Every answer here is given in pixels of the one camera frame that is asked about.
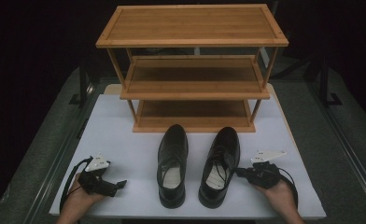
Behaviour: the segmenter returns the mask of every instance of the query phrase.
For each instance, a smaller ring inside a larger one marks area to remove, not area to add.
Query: person's left hand
[[[102,201],[106,196],[101,194],[88,194],[78,183],[80,173],[76,174],[75,181],[68,192],[63,209],[57,224],[72,224],[81,219],[95,204]]]

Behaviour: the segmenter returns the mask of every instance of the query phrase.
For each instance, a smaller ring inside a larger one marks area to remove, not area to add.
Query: black leather dress shoe
[[[238,134],[225,127],[218,132],[205,163],[198,193],[201,204],[208,208],[221,206],[240,159]]]
[[[164,207],[177,208],[185,200],[184,178],[188,154],[189,146],[183,127],[172,125],[166,131],[158,153],[157,181]]]

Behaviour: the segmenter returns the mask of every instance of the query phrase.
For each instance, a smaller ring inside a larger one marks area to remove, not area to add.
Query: white table
[[[255,101],[249,103],[253,108]],[[209,209],[201,205],[198,189],[204,162],[216,133],[187,133],[189,156],[185,180],[186,201],[176,209],[163,207],[159,199],[156,172],[157,152],[164,133],[133,133],[133,125],[134,121],[125,101],[120,100],[117,94],[99,95],[49,210],[51,214],[59,215],[61,194],[72,168],[83,159],[102,153],[112,162],[103,179],[111,183],[125,179],[128,182],[114,198],[107,198],[96,204],[89,211],[89,215],[185,219],[264,219],[277,216],[263,195],[249,186],[246,179],[236,175],[232,178],[221,207]],[[256,155],[257,150],[286,151],[286,156],[272,160],[272,163],[293,176],[299,192],[300,214],[305,219],[325,217],[275,94],[270,100],[262,102],[255,125],[255,133],[238,134],[241,145],[239,167],[251,166],[250,159]]]

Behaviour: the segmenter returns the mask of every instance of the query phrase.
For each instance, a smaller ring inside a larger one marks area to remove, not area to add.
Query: shoe insole
[[[162,175],[164,188],[175,189],[180,184],[180,167],[171,167],[166,172],[162,171]]]
[[[220,164],[213,165],[206,184],[212,189],[224,189],[229,173],[229,169],[224,170]]]

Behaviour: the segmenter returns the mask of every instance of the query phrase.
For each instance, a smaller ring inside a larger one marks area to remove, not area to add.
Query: shoe rack
[[[255,132],[278,47],[288,41],[265,4],[120,6],[96,47],[106,49],[120,80],[134,132],[165,132],[178,123],[189,133],[225,126]],[[135,48],[256,48],[253,55],[133,55]],[[260,48],[272,50],[264,74]],[[115,49],[126,49],[122,74]],[[132,100],[138,100],[134,107]],[[256,100],[250,108],[248,100]]]

